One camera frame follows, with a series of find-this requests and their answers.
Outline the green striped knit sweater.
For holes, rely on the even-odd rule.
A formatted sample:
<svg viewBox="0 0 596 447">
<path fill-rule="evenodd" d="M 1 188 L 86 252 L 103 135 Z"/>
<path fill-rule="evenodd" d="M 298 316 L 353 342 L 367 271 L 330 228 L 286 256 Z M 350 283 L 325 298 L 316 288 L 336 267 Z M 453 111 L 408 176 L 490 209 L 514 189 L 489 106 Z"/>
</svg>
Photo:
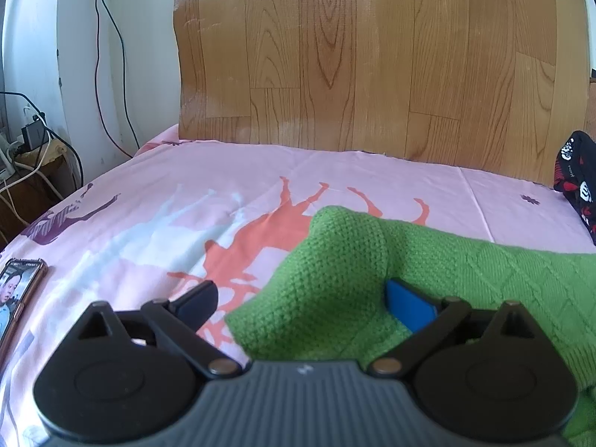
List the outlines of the green striped knit sweater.
<svg viewBox="0 0 596 447">
<path fill-rule="evenodd" d="M 506 246 L 340 206 L 319 210 L 307 237 L 226 325 L 254 360 L 355 359 L 367 365 L 408 338 L 384 306 L 402 279 L 426 295 L 478 309 L 523 303 L 578 383 L 565 435 L 595 442 L 595 259 Z"/>
</svg>

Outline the pink printed bed sheet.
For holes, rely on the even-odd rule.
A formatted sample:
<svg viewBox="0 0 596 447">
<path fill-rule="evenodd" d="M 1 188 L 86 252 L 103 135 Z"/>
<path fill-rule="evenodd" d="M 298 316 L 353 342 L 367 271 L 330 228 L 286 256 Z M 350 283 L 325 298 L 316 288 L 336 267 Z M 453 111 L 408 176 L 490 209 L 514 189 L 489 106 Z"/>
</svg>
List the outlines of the pink printed bed sheet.
<svg viewBox="0 0 596 447">
<path fill-rule="evenodd" d="M 219 305 L 201 334 L 244 360 L 224 315 L 265 286 L 326 206 L 529 249 L 595 250 L 568 201 L 542 185 L 363 152 L 187 141 L 170 128 L 3 247 L 3 260 L 42 259 L 48 271 L 2 357 L 2 444 L 47 437 L 34 380 L 93 301 L 134 309 L 213 280 Z"/>
</svg>

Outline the smartphone with lit screen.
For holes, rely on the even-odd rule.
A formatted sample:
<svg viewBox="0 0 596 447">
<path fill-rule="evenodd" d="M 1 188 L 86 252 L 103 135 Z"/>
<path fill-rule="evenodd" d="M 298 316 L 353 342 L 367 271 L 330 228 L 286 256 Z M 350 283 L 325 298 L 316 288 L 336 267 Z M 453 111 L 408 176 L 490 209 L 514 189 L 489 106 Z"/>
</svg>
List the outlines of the smartphone with lit screen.
<svg viewBox="0 0 596 447">
<path fill-rule="evenodd" d="M 42 259 L 9 259 L 1 272 L 1 360 L 7 354 L 29 300 L 47 274 Z"/>
</svg>

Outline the red black patterned cloth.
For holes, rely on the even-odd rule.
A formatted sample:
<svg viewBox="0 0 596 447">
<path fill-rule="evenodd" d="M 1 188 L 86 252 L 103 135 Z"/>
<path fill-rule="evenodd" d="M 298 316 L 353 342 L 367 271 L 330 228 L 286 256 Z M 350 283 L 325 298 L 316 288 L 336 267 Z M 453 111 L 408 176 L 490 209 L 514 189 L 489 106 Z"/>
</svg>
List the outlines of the red black patterned cloth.
<svg viewBox="0 0 596 447">
<path fill-rule="evenodd" d="M 596 243 L 596 144 L 586 132 L 574 131 L 559 150 L 554 189 L 572 205 Z"/>
</svg>

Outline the white power strip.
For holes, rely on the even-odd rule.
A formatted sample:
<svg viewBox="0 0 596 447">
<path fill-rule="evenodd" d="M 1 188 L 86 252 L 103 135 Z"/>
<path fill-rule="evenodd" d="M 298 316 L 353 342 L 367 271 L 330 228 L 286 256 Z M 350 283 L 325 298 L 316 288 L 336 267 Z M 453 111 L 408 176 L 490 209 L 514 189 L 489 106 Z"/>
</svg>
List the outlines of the white power strip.
<svg viewBox="0 0 596 447">
<path fill-rule="evenodd" d="M 4 133 L 0 135 L 1 148 L 1 171 L 0 182 L 14 181 L 14 176 L 18 179 L 24 177 L 22 169 L 15 164 L 15 158 L 18 151 L 21 151 L 23 146 L 22 139 L 19 137 L 15 141 L 9 142 Z"/>
</svg>

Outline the black power adapter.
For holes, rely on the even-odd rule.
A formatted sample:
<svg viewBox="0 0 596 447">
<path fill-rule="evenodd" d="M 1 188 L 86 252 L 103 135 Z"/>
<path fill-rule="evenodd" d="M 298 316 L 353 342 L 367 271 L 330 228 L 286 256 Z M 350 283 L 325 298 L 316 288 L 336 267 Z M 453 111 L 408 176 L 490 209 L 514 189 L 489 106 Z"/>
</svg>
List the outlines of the black power adapter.
<svg viewBox="0 0 596 447">
<path fill-rule="evenodd" d="M 44 123 L 38 119 L 33 120 L 21 128 L 23 147 L 26 152 L 40 148 L 47 143 L 48 136 Z"/>
</svg>

